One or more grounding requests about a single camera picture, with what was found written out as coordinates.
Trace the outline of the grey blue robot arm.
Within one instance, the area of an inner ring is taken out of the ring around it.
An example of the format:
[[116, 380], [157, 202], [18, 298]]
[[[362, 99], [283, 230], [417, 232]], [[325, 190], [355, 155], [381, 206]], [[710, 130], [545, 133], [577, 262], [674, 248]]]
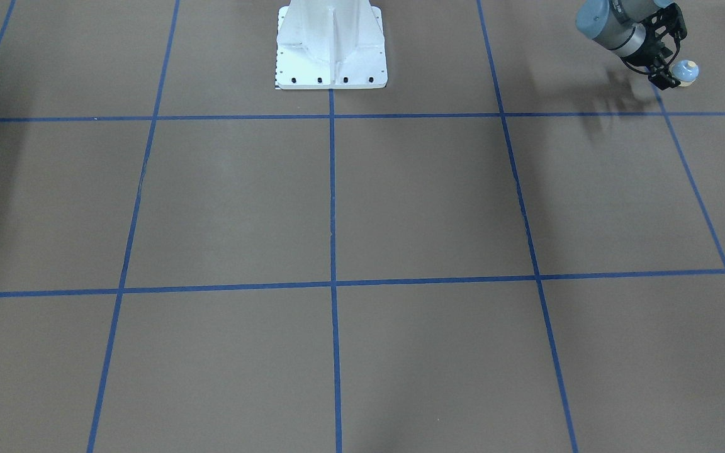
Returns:
[[582, 35], [658, 89], [690, 86], [700, 74], [694, 61], [677, 60], [688, 31], [676, 2], [586, 1], [575, 23]]

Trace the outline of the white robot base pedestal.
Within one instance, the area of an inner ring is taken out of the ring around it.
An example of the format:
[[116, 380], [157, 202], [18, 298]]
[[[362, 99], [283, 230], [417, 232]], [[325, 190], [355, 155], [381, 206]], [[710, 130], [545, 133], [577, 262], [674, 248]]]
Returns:
[[385, 24], [368, 1], [291, 1], [277, 14], [274, 86], [281, 90], [382, 89]]

